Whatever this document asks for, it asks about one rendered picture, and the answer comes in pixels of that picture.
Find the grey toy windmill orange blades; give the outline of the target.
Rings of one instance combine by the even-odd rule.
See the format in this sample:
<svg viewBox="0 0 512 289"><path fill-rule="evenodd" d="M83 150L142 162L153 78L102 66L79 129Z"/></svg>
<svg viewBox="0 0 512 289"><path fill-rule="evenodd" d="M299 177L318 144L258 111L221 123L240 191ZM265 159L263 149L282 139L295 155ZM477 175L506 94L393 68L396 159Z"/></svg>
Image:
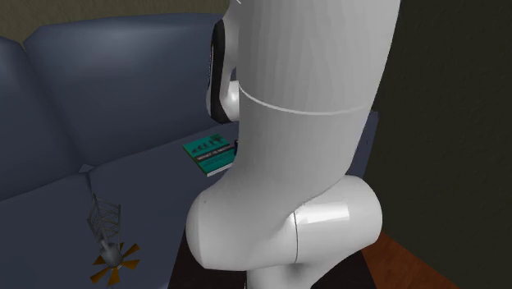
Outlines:
<svg viewBox="0 0 512 289"><path fill-rule="evenodd" d="M94 239L98 245L98 257L93 265L102 265L103 268L90 276L93 284L106 280L106 288L114 289L120 279L122 268L135 269L138 259L128 259L140 247L134 243L124 250L121 241L121 206L103 200L93 194L89 216L86 219Z"/></svg>

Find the dark blue sofa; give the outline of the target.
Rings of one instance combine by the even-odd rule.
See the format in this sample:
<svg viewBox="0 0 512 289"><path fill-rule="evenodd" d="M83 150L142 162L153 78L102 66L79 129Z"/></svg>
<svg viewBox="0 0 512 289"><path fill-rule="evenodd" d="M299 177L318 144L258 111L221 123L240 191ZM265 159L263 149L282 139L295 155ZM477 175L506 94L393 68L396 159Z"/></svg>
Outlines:
<svg viewBox="0 0 512 289"><path fill-rule="evenodd" d="M0 289L107 289L90 276L93 194L121 206L135 269L114 289L167 289L207 177L183 145L239 138L237 35L224 16L113 17L0 37ZM354 158L368 159L371 112Z"/></svg>

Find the teal book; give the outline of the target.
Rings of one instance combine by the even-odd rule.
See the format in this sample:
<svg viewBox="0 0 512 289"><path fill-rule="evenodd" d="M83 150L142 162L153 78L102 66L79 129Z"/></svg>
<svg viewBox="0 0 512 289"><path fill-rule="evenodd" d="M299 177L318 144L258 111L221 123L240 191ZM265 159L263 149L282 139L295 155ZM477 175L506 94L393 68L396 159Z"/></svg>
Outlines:
<svg viewBox="0 0 512 289"><path fill-rule="evenodd" d="M235 146L219 134L184 144L183 149L207 177L230 168L235 159Z"/></svg>

